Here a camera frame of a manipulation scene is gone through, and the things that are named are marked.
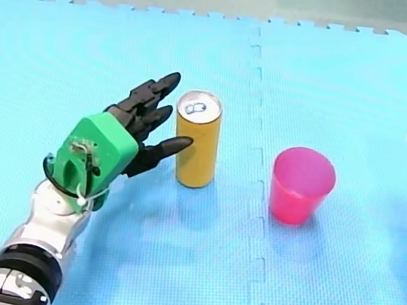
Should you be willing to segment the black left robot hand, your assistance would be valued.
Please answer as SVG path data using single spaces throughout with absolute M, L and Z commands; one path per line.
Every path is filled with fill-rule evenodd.
M 170 118 L 173 107 L 160 102 L 173 92 L 181 80 L 179 72 L 166 75 L 158 80 L 147 80 L 132 89 L 129 96 L 104 110 L 111 113 L 124 129 L 136 140 L 137 155 L 123 169 L 122 174 L 134 177 L 155 168 L 160 161 L 178 154 L 193 144 L 193 138 L 185 135 L 168 138 L 155 146 L 144 142 L 155 129 Z

